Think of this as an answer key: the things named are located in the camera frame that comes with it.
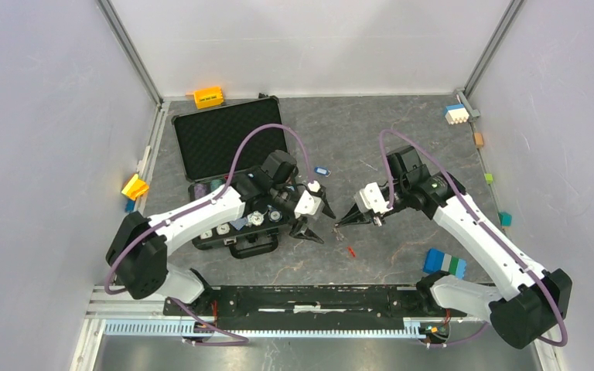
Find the metal keyring tool red handle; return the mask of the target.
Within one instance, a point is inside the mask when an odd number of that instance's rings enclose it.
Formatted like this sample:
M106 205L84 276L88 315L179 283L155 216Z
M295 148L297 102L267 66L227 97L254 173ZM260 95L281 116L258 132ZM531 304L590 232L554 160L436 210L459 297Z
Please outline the metal keyring tool red handle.
M333 233L335 234L336 240L344 244L346 251L352 258L356 257L354 249L347 243L346 237L340 232L338 228L333 229Z

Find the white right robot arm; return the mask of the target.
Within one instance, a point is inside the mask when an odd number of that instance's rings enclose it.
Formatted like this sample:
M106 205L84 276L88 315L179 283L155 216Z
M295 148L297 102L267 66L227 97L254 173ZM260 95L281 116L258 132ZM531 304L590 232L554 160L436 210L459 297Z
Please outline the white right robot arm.
M415 303L425 315L457 310L489 323L511 347L522 349L553 328L568 311L572 279L550 271L517 248L480 211L452 175L431 174L410 145L386 157L391 181L372 182L354 196L338 227L380 226L404 209L423 212L450 233L489 274L492 286L464 281L450 267L436 268L417 284Z

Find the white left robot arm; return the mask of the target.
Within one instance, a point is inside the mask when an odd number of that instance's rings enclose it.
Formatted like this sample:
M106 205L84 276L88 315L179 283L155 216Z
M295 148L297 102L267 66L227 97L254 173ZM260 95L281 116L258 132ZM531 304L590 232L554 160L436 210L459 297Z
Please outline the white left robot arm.
M180 300L194 315L206 313L212 294L196 271L171 267L169 257L208 230L248 216L279 211L291 226L291 237L320 242L308 228L309 218L335 218L326 188L316 180L294 184L296 160L285 151L272 152L260 166L230 174L212 193L177 209L150 217L128 214L106 255L110 275L121 282L121 293L135 300L161 294Z

